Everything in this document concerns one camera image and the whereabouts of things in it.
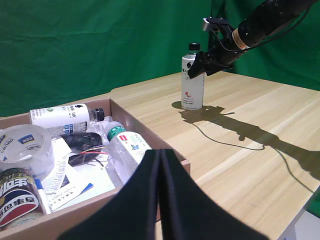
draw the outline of plastic water bottle with green label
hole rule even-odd
[[[117,121],[110,122],[105,127],[109,140],[109,160],[123,184],[129,180],[138,165],[141,163],[146,150],[151,149],[143,137],[125,127]]]

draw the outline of paper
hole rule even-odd
[[[61,188],[59,188],[55,194],[46,195],[51,210],[53,212],[58,210],[92,186],[93,185],[73,169],[72,166],[67,164]]]
[[[74,204],[83,202],[85,200],[91,199],[95,196],[115,189],[115,185],[111,181],[106,170],[108,155],[100,154],[96,158],[102,163],[103,167],[96,160],[74,167],[74,169],[83,178],[87,179],[88,182],[93,184],[93,188],[77,196],[76,198],[65,204],[62,208],[72,206]]]
[[[54,195],[61,187],[65,177],[65,170],[71,153],[70,147],[62,137],[52,140],[54,167],[50,174],[41,181],[47,195]]]

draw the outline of water bottle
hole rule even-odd
[[[91,109],[85,104],[73,104],[33,109],[29,112],[30,123],[48,129],[52,138],[84,132],[90,124],[105,119],[103,108]]]
[[[140,134],[127,131],[120,122],[110,122],[105,131],[109,140],[108,159],[122,183],[126,184],[141,163],[146,150],[151,148]]]
[[[204,104],[205,74],[202,73],[191,79],[188,75],[188,70],[194,63],[199,50],[199,43],[190,43],[189,53],[182,57],[181,106],[185,110],[197,110],[202,108]]]

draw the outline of packing tape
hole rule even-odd
[[[43,127],[23,124],[0,131],[0,172],[23,168],[43,180],[53,169],[54,161],[51,136]]]

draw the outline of wooden table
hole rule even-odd
[[[106,96],[186,156],[210,198],[271,239],[320,185],[319,91],[219,72],[205,78],[205,106],[185,111],[176,73],[86,100]]]

